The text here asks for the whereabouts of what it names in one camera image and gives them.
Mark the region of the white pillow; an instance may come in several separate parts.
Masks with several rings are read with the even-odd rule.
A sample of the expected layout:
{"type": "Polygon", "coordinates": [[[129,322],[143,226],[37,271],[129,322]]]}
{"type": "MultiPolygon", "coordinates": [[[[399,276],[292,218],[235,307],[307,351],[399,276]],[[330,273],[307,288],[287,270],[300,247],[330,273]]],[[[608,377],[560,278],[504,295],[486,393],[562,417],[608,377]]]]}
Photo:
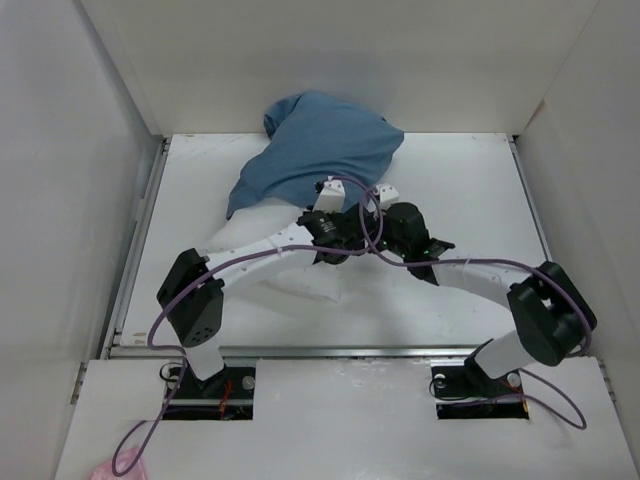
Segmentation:
{"type": "MultiPolygon", "coordinates": [[[[267,198],[236,210],[224,226],[201,248],[206,254],[230,251],[262,240],[295,222],[303,210],[283,200],[267,198]]],[[[279,273],[264,283],[279,291],[304,298],[339,303],[342,280],[335,266],[318,263],[279,273]]]]}

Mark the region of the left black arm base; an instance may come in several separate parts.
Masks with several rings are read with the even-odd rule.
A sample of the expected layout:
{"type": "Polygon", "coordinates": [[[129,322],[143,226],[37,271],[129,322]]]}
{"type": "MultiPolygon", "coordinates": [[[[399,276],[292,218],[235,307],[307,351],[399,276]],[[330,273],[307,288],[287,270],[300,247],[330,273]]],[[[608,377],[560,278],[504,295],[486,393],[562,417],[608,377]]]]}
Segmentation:
{"type": "Polygon", "coordinates": [[[256,368],[226,366],[213,379],[198,380],[187,369],[162,414],[169,421],[248,421],[253,419],[256,368]]]}

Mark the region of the blue pillowcase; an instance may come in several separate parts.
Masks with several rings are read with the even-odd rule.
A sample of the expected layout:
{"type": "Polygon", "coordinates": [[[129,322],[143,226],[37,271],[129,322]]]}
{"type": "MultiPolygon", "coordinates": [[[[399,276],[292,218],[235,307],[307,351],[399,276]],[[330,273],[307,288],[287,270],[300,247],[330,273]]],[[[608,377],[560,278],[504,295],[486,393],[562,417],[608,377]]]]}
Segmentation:
{"type": "Polygon", "coordinates": [[[228,218],[266,199],[310,206],[315,184],[329,176],[374,185],[405,139],[382,115],[315,91],[274,103],[263,127],[269,143],[241,169],[228,197],[228,218]]]}

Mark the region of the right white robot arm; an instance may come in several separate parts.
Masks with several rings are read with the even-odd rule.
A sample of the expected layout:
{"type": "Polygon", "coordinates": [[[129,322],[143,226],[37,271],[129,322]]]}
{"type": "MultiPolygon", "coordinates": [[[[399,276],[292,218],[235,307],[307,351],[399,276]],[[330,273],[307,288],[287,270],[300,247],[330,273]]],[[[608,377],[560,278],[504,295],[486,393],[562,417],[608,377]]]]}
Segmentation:
{"type": "Polygon", "coordinates": [[[555,262],[529,267],[473,260],[454,244],[431,236],[418,208],[408,202],[385,210],[379,245],[400,257],[417,279],[466,291],[510,312],[514,329],[465,359],[463,381],[474,393],[487,393],[501,377],[535,362],[557,366],[591,343],[596,316],[555,262]]]}

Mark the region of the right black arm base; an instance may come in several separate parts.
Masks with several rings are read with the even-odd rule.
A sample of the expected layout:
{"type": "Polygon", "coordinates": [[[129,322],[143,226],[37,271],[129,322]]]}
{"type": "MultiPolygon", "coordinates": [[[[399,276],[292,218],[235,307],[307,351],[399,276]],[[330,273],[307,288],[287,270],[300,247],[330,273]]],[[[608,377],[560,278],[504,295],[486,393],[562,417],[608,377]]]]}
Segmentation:
{"type": "Polygon", "coordinates": [[[439,420],[529,419],[517,370],[491,379],[464,365],[432,365],[429,392],[439,420]]]}

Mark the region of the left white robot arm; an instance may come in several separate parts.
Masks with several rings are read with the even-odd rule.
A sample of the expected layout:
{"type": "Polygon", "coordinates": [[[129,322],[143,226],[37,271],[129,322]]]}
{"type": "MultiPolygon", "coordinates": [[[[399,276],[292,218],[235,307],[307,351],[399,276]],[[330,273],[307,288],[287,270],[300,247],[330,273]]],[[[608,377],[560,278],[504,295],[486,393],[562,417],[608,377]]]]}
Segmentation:
{"type": "Polygon", "coordinates": [[[318,263],[337,265],[369,252],[359,214],[358,207],[345,214],[307,212],[282,230],[243,247],[215,254],[201,254],[194,248],[181,252],[156,294],[162,311],[148,333],[148,347],[164,348],[155,342],[155,334],[168,321],[178,341],[170,348],[190,368],[191,387],[205,397],[217,394],[226,368],[217,340],[224,302],[282,272],[318,263]]]}

